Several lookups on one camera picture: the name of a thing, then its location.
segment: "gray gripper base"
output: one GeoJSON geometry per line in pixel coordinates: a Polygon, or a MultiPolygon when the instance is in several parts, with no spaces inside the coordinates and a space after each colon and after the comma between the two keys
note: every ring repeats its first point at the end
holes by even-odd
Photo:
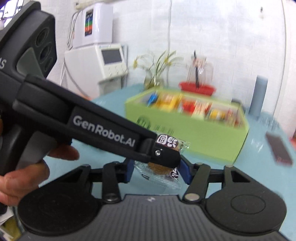
{"type": "Polygon", "coordinates": [[[123,202],[105,205],[87,227],[60,237],[29,232],[19,241],[284,241],[280,233],[259,237],[230,234],[212,224],[197,205],[177,196],[127,195],[123,202]]]}

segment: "human hand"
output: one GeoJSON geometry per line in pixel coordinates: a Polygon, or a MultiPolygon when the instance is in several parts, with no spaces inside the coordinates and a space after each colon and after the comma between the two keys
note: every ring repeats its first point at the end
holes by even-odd
{"type": "MultiPolygon", "coordinates": [[[[3,123],[0,119],[0,135],[2,130],[3,123]]],[[[49,156],[70,161],[79,159],[78,151],[65,144],[52,150],[49,156]]],[[[0,176],[0,202],[8,206],[17,206],[25,195],[37,189],[48,177],[49,168],[44,160],[24,169],[9,172],[4,177],[0,176]]]]}

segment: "white wall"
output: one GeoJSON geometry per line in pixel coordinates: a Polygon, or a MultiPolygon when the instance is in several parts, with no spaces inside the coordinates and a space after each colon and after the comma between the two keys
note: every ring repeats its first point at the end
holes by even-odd
{"type": "MultiPolygon", "coordinates": [[[[49,78],[59,82],[63,53],[75,0],[40,0],[57,19],[58,62],[49,78]]],[[[114,4],[113,42],[129,45],[129,65],[148,50],[167,48],[169,0],[125,0],[114,4]]],[[[173,0],[171,50],[185,58],[193,51],[214,64],[218,96],[250,105],[256,76],[269,78],[263,110],[273,113],[285,51],[281,0],[173,0]]],[[[186,80],[188,69],[170,70],[170,85],[186,80]]],[[[142,70],[130,71],[129,84],[142,83],[142,70]]]]}
{"type": "Polygon", "coordinates": [[[289,74],[287,79],[287,86],[278,120],[282,128],[292,136],[296,129],[296,3],[287,0],[286,21],[289,24],[290,32],[290,53],[291,59],[289,63],[289,74]]]}

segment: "plant pot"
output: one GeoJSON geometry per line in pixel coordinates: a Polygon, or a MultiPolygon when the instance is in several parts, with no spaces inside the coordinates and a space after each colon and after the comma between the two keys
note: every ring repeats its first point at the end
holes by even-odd
{"type": "Polygon", "coordinates": [[[145,80],[144,80],[144,88],[145,90],[148,90],[150,88],[156,87],[156,86],[160,86],[163,87],[165,86],[165,82],[163,78],[149,78],[146,76],[145,80]]]}
{"type": "Polygon", "coordinates": [[[211,85],[201,85],[199,88],[196,88],[195,83],[181,82],[179,87],[182,91],[193,92],[201,95],[212,96],[216,92],[216,88],[211,85]]]}

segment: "green box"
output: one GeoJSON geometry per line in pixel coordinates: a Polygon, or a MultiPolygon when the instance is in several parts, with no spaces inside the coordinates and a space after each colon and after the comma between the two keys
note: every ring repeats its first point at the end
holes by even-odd
{"type": "Polygon", "coordinates": [[[150,129],[160,131],[190,142],[189,151],[214,157],[224,162],[234,163],[246,140],[249,124],[239,104],[222,102],[212,97],[181,92],[171,89],[153,88],[129,98],[126,103],[126,118],[150,129]],[[241,119],[239,128],[227,126],[216,121],[195,119],[177,111],[166,112],[156,107],[148,107],[143,99],[153,92],[182,94],[226,108],[238,110],[241,119]]]}

